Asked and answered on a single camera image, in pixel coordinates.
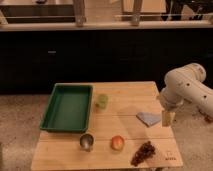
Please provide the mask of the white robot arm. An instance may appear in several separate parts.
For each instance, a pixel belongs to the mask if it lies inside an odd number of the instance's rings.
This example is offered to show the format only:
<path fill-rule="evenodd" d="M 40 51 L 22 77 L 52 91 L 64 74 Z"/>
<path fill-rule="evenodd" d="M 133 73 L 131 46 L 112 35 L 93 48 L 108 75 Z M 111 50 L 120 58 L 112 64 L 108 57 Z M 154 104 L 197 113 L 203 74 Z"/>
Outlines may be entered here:
<path fill-rule="evenodd" d="M 164 77 L 165 87 L 158 100 L 163 107 L 162 126 L 172 124 L 174 110 L 187 100 L 194 103 L 204 114 L 213 119 L 213 89 L 204 84 L 205 68 L 198 63 L 172 69 Z"/>

